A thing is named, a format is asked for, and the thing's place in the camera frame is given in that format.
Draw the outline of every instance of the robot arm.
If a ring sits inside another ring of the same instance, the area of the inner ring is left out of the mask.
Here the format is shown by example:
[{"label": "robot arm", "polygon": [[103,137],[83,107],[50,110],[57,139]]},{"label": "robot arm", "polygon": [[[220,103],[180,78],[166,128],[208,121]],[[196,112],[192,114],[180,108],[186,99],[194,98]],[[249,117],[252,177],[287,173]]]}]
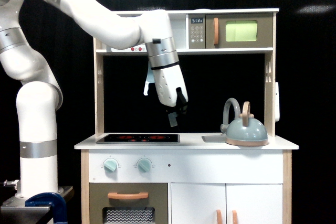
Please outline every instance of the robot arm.
[{"label": "robot arm", "polygon": [[[57,191],[55,111],[62,104],[62,93],[47,61],[29,46],[18,23],[23,1],[0,0],[0,61],[5,72],[24,85],[18,93],[17,110],[21,193],[28,198]],[[44,1],[113,48],[126,49],[145,42],[160,102],[174,107],[180,99],[185,108],[188,97],[165,11],[122,18],[95,0]]]}]

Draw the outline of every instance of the sink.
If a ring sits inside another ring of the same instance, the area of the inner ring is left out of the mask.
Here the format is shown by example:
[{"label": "sink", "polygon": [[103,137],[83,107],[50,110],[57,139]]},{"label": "sink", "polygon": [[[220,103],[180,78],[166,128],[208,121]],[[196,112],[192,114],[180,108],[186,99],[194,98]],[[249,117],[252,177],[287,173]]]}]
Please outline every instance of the sink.
[{"label": "sink", "polygon": [[225,135],[221,136],[202,136],[202,139],[205,143],[225,143]]}]

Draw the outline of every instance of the clock display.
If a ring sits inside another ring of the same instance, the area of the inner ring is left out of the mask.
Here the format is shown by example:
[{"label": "clock display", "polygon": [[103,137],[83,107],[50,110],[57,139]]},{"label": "clock display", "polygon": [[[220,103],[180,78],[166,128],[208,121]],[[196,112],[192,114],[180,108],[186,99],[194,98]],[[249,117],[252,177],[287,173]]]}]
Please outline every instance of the clock display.
[{"label": "clock display", "polygon": [[191,24],[201,24],[203,23],[203,18],[192,18]]}]

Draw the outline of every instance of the teal knob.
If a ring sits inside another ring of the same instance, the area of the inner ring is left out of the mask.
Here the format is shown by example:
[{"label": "teal knob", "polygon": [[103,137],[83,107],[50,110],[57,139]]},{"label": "teal knob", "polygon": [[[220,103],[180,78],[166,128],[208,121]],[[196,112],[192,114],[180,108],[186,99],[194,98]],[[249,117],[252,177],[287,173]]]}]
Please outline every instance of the teal knob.
[{"label": "teal knob", "polygon": [[108,158],[104,161],[104,169],[108,173],[113,173],[118,167],[118,163],[113,158]]},{"label": "teal knob", "polygon": [[148,158],[142,158],[138,161],[138,169],[141,172],[149,172],[152,167],[152,162]]}]

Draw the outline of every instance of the oven window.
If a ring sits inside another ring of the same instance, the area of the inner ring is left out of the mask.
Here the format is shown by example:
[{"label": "oven window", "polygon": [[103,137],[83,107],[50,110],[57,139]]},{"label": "oven window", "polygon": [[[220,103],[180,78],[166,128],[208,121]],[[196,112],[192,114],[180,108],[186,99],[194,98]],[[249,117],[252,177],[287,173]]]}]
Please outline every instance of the oven window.
[{"label": "oven window", "polygon": [[155,223],[155,209],[154,207],[104,207],[103,223]]}]

